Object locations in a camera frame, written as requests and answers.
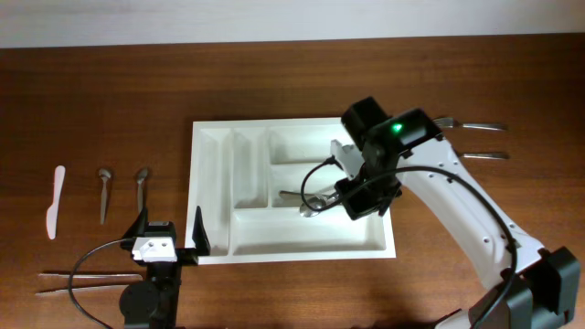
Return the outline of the steel fork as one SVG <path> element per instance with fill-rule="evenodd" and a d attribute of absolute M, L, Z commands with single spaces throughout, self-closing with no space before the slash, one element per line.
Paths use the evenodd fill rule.
<path fill-rule="evenodd" d="M 458 156 L 461 157 L 461 158 L 487 159 L 487 160 L 508 160 L 510 158 L 509 154 L 502 153 L 502 152 L 492 152 L 492 153 L 459 153 Z"/>
<path fill-rule="evenodd" d="M 507 126 L 502 123 L 458 122 L 453 117 L 440 117 L 435 118 L 432 121 L 440 128 L 463 128 L 499 132 L 505 132 L 508 130 Z"/>

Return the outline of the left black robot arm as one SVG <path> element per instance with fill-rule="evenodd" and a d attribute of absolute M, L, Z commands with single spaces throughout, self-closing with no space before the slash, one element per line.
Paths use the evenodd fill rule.
<path fill-rule="evenodd" d="M 211 251 L 200 208 L 196 210 L 192 239 L 193 248 L 178 248 L 175 224 L 150 222 L 148 210 L 141 210 L 121 243 L 122 249 L 131 252 L 132 260 L 146 268 L 146 277 L 122 292 L 119 307 L 126 328 L 176 326 L 182 269 L 197 266 L 199 258 Z"/>

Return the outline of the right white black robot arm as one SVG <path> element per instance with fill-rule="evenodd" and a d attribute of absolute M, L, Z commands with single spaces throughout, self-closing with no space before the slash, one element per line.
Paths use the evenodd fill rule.
<path fill-rule="evenodd" d="M 403 188 L 452 235 L 486 294 L 434 328 L 560 328 L 575 315 L 580 263 L 565 247 L 548 251 L 512 220 L 463 166 L 443 131 L 421 109 L 388 116 L 368 97 L 341 123 L 357 170 L 335 185 L 351 219 L 383 215 Z"/>

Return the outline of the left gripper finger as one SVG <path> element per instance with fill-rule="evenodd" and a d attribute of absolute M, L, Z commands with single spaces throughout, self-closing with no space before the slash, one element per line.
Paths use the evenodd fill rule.
<path fill-rule="evenodd" d="M 210 255 L 211 253 L 210 242 L 204 227 L 202 209 L 200 206 L 197 206 L 196 208 L 196 214 L 192 231 L 192 240 L 195 243 L 194 249 L 196 250 L 198 256 Z"/>
<path fill-rule="evenodd" d="M 148 225 L 148 210 L 146 207 L 143 207 L 140 211 L 137 219 L 132 223 L 132 225 L 126 230 L 123 234 L 124 239 L 135 239 L 138 237 L 142 237 Z"/>

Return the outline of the steel tablespoon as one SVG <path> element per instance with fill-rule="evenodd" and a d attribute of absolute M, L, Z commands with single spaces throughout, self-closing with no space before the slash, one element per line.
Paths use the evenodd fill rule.
<path fill-rule="evenodd" d="M 293 192 L 293 191 L 286 191 L 286 190 L 280 190 L 278 192 L 278 195 L 281 198 L 299 198 L 299 199 L 305 199 L 306 201 L 309 201 L 310 199 L 326 199 L 326 196 L 323 194 L 307 194 L 305 193 L 304 195 L 302 195 L 300 192 Z"/>
<path fill-rule="evenodd" d="M 339 197 L 337 192 L 329 195 L 314 194 L 304 195 L 303 202 L 299 207 L 299 214 L 303 218 L 312 218 L 320 213 L 320 209 L 335 202 Z"/>

